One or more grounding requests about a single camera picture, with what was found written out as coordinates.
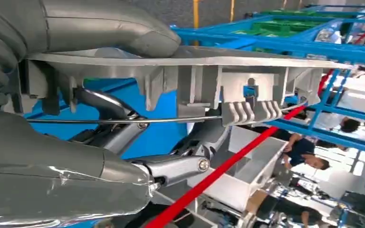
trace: yellow pole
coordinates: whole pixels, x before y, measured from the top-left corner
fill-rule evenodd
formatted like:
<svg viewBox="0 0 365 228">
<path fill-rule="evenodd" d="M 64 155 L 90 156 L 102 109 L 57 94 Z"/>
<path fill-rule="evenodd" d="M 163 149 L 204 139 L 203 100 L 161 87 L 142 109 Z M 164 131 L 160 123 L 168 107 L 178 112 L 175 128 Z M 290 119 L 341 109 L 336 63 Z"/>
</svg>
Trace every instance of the yellow pole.
<svg viewBox="0 0 365 228">
<path fill-rule="evenodd" d="M 231 4 L 230 4 L 230 22 L 232 22 L 234 20 L 234 3 L 235 3 L 235 0 L 231 0 Z"/>
<path fill-rule="evenodd" d="M 192 0 L 194 29 L 199 28 L 199 1 L 200 0 Z M 197 40 L 194 41 L 194 46 L 199 46 L 199 42 Z"/>
</svg>

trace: gray wall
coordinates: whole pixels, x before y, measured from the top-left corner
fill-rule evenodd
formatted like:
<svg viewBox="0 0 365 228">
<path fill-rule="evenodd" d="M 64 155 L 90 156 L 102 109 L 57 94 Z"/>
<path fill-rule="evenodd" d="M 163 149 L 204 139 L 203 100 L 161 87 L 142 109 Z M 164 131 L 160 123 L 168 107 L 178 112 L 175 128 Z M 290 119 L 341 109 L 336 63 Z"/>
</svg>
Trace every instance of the gray wall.
<svg viewBox="0 0 365 228">
<path fill-rule="evenodd" d="M 134 4 L 168 25 L 181 28 L 193 27 L 192 0 L 122 0 Z M 301 0 L 287 0 L 285 9 L 297 10 Z M 234 20 L 243 18 L 246 12 L 276 10 L 284 0 L 235 0 Z M 302 5 L 365 4 L 365 0 L 302 0 Z M 231 0 L 201 0 L 199 3 L 200 27 L 227 23 L 230 21 Z"/>
</svg>

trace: red strap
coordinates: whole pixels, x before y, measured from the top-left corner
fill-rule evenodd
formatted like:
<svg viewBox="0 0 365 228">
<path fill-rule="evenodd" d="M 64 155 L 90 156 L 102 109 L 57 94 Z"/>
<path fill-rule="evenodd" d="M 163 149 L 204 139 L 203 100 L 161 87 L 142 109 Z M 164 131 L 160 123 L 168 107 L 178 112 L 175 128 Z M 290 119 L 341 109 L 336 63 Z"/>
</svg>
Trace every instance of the red strap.
<svg viewBox="0 0 365 228">
<path fill-rule="evenodd" d="M 363 34 L 355 44 L 361 42 L 361 40 L 365 37 Z M 321 78 L 318 94 L 321 94 L 322 88 L 324 88 L 325 82 L 328 80 L 329 76 L 334 72 L 333 69 L 330 69 L 329 72 Z M 298 107 L 288 113 L 284 119 L 289 120 L 298 113 L 300 113 L 305 106 Z M 227 170 L 229 170 L 235 163 L 241 160 L 245 155 L 251 152 L 252 149 L 260 145 L 264 140 L 270 137 L 274 132 L 276 132 L 277 127 L 270 127 L 262 134 L 260 134 L 257 138 L 255 138 L 252 142 L 250 142 L 247 146 L 241 149 L 238 153 L 234 154 L 230 157 L 225 163 L 219 166 L 215 171 L 213 171 L 209 176 L 205 177 L 199 184 L 186 192 L 181 198 L 179 198 L 173 205 L 169 206 L 166 210 L 164 210 L 159 216 L 157 216 L 154 220 L 152 220 L 146 228 L 160 228 L 164 227 L 167 223 L 172 221 L 174 217 L 176 217 L 188 204 L 195 200 L 199 195 L 201 195 L 210 185 L 212 185 L 218 178 L 220 178 Z"/>
</svg>

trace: bolt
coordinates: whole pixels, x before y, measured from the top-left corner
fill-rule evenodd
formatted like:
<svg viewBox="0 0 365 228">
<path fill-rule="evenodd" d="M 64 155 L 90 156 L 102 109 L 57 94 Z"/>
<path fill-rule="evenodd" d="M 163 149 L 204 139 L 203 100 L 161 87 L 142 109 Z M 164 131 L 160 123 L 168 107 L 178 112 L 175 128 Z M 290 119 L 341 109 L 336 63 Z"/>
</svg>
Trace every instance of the bolt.
<svg viewBox="0 0 365 228">
<path fill-rule="evenodd" d="M 138 123 L 138 127 L 140 129 L 146 129 L 149 126 L 149 123 Z"/>
<path fill-rule="evenodd" d="M 199 171 L 205 172 L 209 168 L 209 160 L 206 158 L 203 158 L 198 163 L 198 169 Z"/>
</svg>

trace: man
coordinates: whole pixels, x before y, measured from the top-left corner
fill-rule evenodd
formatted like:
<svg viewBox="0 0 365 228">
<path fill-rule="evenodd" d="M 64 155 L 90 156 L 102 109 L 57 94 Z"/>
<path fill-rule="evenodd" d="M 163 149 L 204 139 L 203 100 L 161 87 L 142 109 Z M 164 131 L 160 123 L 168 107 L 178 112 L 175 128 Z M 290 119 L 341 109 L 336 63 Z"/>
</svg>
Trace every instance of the man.
<svg viewBox="0 0 365 228">
<path fill-rule="evenodd" d="M 305 227 L 322 224 L 322 215 L 315 209 L 304 207 L 285 198 L 277 199 L 263 190 L 257 190 L 248 200 L 246 209 L 260 219 L 267 219 L 271 212 L 284 213 L 294 223 Z"/>
<path fill-rule="evenodd" d="M 253 127 L 249 130 L 262 133 L 267 130 L 267 127 Z M 303 138 L 301 135 L 294 133 L 290 134 L 288 131 L 278 129 L 272 137 L 288 141 L 284 149 L 285 166 L 288 169 L 305 163 L 318 170 L 326 170 L 329 168 L 329 162 L 325 159 L 318 158 L 314 155 L 315 145 L 310 140 Z"/>
</svg>

